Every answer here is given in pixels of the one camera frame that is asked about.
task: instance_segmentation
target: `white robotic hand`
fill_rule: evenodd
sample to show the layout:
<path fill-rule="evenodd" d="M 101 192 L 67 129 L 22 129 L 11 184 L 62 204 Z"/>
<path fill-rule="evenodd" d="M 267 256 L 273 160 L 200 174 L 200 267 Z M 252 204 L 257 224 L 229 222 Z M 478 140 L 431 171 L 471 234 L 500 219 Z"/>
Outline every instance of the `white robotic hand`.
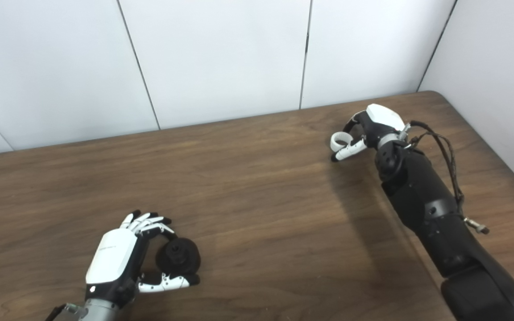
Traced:
<path fill-rule="evenodd" d="M 90 319 L 111 320 L 118 310 L 140 292 L 162 292 L 199 284 L 197 246 L 178 238 L 167 226 L 169 218 L 157 213 L 127 215 L 120 228 L 102 236 L 86 274 L 85 307 Z M 163 235 L 169 242 L 156 255 L 160 272 L 143 272 L 142 264 L 149 240 Z"/>
<path fill-rule="evenodd" d="M 355 140 L 350 131 L 357 124 L 362 126 L 364 134 Z M 389 140 L 397 140 L 405 128 L 402 118 L 396 112 L 379 104 L 370 104 L 366 110 L 354 114 L 342 132 L 335 132 L 331 136 L 330 147 L 334 152 L 331 159 L 339 162 L 366 148 L 378 148 Z"/>

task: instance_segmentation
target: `silver cylinder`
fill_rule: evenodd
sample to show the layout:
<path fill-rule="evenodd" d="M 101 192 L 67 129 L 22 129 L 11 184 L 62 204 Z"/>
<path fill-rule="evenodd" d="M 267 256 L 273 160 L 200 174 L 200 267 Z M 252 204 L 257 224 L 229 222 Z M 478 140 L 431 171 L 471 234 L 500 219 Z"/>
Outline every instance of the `silver cylinder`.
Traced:
<path fill-rule="evenodd" d="M 100 299 L 88 299 L 84 303 L 86 314 L 79 321 L 114 321 L 118 314 L 118 306 Z"/>

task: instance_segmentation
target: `black fingertip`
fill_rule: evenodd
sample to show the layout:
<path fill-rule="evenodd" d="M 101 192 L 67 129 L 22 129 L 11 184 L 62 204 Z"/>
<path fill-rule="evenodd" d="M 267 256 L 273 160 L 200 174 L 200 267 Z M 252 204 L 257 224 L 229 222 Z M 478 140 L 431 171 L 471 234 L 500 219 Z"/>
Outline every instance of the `black fingertip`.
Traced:
<path fill-rule="evenodd" d="M 199 276 L 197 274 L 191 274 L 189 276 L 184 276 L 184 279 L 186 279 L 186 281 L 188 283 L 190 283 L 190 286 L 196 286 L 201 282 L 201 279 L 199 278 Z"/>

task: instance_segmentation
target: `black object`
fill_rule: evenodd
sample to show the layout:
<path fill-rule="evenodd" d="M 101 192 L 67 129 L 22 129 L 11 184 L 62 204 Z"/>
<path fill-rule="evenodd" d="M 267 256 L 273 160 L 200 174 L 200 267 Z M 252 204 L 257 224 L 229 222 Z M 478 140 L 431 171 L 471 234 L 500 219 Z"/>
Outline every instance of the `black object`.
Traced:
<path fill-rule="evenodd" d="M 469 232 L 459 201 L 426 155 L 394 140 L 379 148 L 376 165 L 400 220 L 418 236 L 446 279 L 441 293 L 455 318 L 514 321 L 514 279 Z M 460 193 L 456 181 L 454 189 Z"/>
<path fill-rule="evenodd" d="M 53 310 L 51 310 L 51 313 L 49 313 L 49 316 L 45 319 L 45 321 L 53 321 L 57 315 L 59 315 L 61 313 L 61 311 L 63 311 L 65 309 L 67 305 L 64 304 L 64 305 L 59 305 L 58 307 L 55 307 L 53 308 Z"/>
<path fill-rule="evenodd" d="M 186 238 L 176 238 L 162 246 L 156 254 L 156 266 L 170 278 L 193 276 L 199 269 L 202 258 L 195 243 Z"/>

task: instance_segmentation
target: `black robotic arm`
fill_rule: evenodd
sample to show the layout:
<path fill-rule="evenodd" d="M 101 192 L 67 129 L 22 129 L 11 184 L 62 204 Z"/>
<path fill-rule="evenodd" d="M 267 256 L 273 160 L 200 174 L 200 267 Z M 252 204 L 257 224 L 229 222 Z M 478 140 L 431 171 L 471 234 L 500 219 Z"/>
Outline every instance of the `black robotic arm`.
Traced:
<path fill-rule="evenodd" d="M 355 140 L 349 134 L 360 125 L 364 134 Z M 411 126 L 427 132 L 406 140 Z M 430 160 L 416 148 L 419 140 L 431 135 L 438 142 L 453 181 L 455 196 L 433 169 Z M 392 110 L 371 104 L 355 114 L 342 132 L 331 138 L 334 162 L 366 148 L 377 150 L 375 163 L 381 186 L 402 223 L 422 242 L 445 281 L 441 294 L 459 321 L 514 321 L 514 279 L 477 242 L 468 226 L 487 234 L 488 228 L 466 218 L 461 210 L 463 193 L 457 184 L 455 159 L 439 136 L 424 123 L 404 125 Z"/>

